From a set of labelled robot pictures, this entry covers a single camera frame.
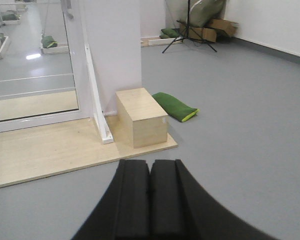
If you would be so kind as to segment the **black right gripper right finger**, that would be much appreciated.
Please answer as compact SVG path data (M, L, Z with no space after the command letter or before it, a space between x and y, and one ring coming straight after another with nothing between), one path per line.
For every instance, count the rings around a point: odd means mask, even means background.
M154 240L272 240L215 200L181 160L157 159L150 172Z

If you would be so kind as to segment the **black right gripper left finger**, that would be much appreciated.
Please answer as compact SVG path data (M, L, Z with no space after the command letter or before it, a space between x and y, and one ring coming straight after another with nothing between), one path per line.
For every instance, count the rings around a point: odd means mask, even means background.
M149 180L145 160L121 159L107 190L73 239L148 240Z

